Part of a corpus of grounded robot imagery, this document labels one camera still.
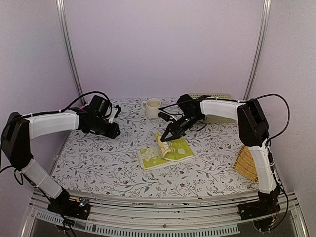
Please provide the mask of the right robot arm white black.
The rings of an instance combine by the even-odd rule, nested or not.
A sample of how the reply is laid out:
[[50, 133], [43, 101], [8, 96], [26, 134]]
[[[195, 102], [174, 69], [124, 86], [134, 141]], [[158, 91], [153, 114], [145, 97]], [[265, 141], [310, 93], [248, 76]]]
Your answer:
[[168, 142], [185, 136], [188, 129], [208, 115], [235, 120], [238, 123], [239, 138], [254, 160], [259, 182], [258, 201], [239, 204], [237, 212], [242, 220], [279, 212], [278, 196], [281, 188], [276, 180], [270, 152], [269, 125], [258, 100], [236, 101], [207, 95], [193, 99], [184, 94], [176, 105], [183, 112], [179, 119], [163, 109], [159, 110], [158, 116], [169, 122], [161, 141]]

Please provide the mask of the cream green patterned towel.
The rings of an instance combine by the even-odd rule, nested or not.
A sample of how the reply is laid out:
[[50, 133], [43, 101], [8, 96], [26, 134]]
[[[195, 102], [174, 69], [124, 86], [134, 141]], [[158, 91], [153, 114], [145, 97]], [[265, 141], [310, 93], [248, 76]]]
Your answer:
[[194, 153], [184, 138], [169, 142], [162, 142], [161, 138], [161, 133], [156, 132], [157, 145], [137, 152], [140, 166], [144, 171], [163, 168], [194, 157]]

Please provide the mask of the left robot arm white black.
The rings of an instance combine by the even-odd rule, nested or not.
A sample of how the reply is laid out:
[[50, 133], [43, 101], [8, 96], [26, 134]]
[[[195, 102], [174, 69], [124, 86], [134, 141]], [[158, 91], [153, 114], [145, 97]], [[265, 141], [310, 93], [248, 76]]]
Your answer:
[[50, 202], [48, 211], [62, 217], [86, 220], [91, 209], [88, 200], [81, 197], [70, 200], [69, 192], [35, 161], [30, 141], [44, 135], [73, 130], [114, 139], [120, 135], [119, 125], [114, 122], [120, 112], [120, 106], [113, 106], [107, 97], [97, 95], [81, 108], [68, 106], [58, 111], [27, 115], [13, 112], [1, 135], [1, 149], [13, 168], [45, 194]]

